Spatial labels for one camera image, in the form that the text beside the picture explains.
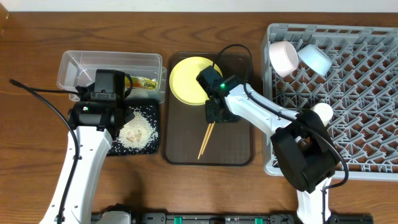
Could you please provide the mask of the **green snack wrapper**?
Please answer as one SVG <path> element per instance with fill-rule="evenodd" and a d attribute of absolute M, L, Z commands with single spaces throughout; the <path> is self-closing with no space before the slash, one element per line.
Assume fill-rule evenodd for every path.
<path fill-rule="evenodd" d="M 157 80 L 150 79 L 146 77 L 135 77 L 131 76 L 130 78 L 125 77 L 125 87 L 128 88 L 138 88 L 145 90 L 154 90 L 157 88 Z"/>

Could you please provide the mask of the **yellow plate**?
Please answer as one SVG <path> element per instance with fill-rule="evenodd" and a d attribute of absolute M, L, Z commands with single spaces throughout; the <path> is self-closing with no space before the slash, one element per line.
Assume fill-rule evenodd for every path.
<path fill-rule="evenodd" d="M 204 105 L 208 95 L 196 78 L 203 69 L 211 65 L 213 62 L 205 57 L 189 57 L 176 64 L 169 78 L 170 89 L 174 96 L 187 105 Z"/>

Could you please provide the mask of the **pink bowl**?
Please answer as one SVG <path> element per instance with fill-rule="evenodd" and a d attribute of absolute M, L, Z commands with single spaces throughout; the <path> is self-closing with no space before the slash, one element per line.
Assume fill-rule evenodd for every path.
<path fill-rule="evenodd" d="M 288 41 L 270 44 L 269 59 L 273 69 L 280 77 L 286 77 L 291 74 L 299 65 L 297 51 Z"/>

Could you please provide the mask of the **white cup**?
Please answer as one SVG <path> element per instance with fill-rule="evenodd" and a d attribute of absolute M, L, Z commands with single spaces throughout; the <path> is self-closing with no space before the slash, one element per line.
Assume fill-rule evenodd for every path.
<path fill-rule="evenodd" d="M 317 103 L 311 107 L 311 110 L 319 115 L 324 126 L 327 126 L 333 117 L 333 108 L 327 103 Z"/>

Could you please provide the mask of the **blue bowl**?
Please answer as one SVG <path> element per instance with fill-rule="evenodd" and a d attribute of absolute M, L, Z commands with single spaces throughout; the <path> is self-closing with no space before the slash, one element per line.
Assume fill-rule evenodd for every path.
<path fill-rule="evenodd" d="M 309 68 L 321 76 L 325 76 L 331 68 L 332 61 L 329 56 L 313 44 L 308 44 L 297 54 Z"/>

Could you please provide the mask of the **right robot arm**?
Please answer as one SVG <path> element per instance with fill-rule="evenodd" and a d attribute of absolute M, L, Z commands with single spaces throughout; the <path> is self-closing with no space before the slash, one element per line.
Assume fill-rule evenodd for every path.
<path fill-rule="evenodd" d="M 327 194 L 336 166 L 344 159 L 336 150 L 322 121 L 312 110 L 302 113 L 264 98 L 236 75 L 224 78 L 213 66 L 196 81 L 205 91 L 206 122 L 233 123 L 244 118 L 270 139 L 278 165 L 297 190 L 297 216 L 302 223 L 328 223 Z"/>

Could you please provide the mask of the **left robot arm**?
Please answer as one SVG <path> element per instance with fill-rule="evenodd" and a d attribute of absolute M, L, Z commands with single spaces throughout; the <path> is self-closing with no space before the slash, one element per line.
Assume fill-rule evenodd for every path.
<path fill-rule="evenodd" d="M 134 118 L 125 104 L 133 84 L 119 70 L 98 69 L 68 112 L 68 146 L 62 171 L 42 223 L 90 223 L 101 168 L 119 130 Z"/>

